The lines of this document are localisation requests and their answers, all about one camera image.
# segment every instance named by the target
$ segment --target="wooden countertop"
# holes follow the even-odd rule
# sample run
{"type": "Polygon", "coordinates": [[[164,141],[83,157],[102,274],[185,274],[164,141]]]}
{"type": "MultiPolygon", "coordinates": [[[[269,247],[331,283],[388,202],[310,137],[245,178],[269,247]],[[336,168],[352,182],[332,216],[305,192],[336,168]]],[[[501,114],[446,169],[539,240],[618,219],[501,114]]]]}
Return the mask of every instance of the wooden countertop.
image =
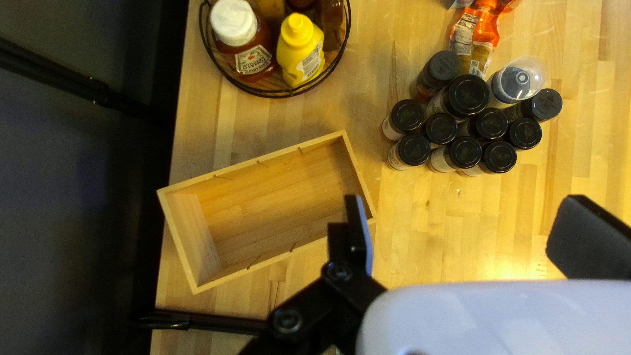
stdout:
{"type": "MultiPolygon", "coordinates": [[[[631,220],[631,3],[524,0],[500,18],[490,73],[532,54],[547,63],[564,99],[544,137],[501,176],[461,177],[383,164],[387,110],[444,48],[460,10],[442,0],[351,0],[353,24],[335,72],[290,99],[248,95],[223,79],[198,30],[191,1],[171,183],[346,129],[377,207],[374,277],[388,288],[465,280],[562,277],[545,256],[557,207],[585,194],[631,220]]],[[[264,318],[314,280],[326,259],[314,248],[193,296],[166,233],[156,306],[264,318]]],[[[236,354],[244,335],[157,330],[153,355],[236,354]]]]}

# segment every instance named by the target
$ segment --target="black rod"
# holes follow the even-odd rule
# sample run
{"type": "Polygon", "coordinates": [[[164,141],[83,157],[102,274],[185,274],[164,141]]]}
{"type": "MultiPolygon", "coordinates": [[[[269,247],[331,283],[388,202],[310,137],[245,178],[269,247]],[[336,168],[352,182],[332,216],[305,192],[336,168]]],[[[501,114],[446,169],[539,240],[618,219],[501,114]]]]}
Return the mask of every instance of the black rod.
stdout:
{"type": "Polygon", "coordinates": [[[264,320],[201,315],[170,310],[152,310],[133,315],[131,320],[140,327],[149,329],[189,330],[201,329],[214,332],[259,336],[267,328],[264,320]]]}
{"type": "Polygon", "coordinates": [[[58,88],[94,104],[168,127],[165,117],[150,106],[110,89],[102,81],[77,73],[2,37],[0,68],[58,88]]]}

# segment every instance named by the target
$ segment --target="ketchup bottle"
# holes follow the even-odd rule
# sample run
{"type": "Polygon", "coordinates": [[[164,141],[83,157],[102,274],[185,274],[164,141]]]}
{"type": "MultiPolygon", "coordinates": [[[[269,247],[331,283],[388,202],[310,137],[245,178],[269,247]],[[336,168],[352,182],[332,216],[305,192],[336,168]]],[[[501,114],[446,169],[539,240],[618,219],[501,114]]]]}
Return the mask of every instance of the ketchup bottle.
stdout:
{"type": "Polygon", "coordinates": [[[269,28],[247,1],[217,1],[210,23],[217,50],[240,80],[252,83],[276,69],[276,49],[269,28]]]}

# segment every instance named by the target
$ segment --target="dark floor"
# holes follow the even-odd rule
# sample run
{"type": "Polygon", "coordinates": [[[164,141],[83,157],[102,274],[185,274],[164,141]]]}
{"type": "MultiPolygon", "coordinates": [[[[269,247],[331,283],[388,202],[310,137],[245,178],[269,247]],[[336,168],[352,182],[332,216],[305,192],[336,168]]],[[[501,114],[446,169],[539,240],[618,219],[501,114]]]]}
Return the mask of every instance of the dark floor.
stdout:
{"type": "MultiPolygon", "coordinates": [[[[0,2],[0,37],[174,122],[186,2],[0,2]]],[[[6,354],[142,354],[169,129],[0,69],[0,330],[6,354]]]]}

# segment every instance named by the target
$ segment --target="black metal bracket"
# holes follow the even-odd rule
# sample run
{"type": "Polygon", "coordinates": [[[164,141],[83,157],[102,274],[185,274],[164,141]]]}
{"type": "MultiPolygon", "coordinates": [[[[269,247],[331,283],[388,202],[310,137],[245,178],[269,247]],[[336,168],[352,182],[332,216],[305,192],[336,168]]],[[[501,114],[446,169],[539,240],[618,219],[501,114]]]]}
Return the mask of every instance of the black metal bracket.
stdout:
{"type": "Polygon", "coordinates": [[[152,310],[131,316],[150,329],[202,329],[256,336],[241,355],[318,355],[335,345],[355,354],[366,309],[386,291],[371,278],[372,242],[363,201],[346,195],[345,223],[329,223],[329,261],[319,279],[273,310],[267,320],[152,310]]]}

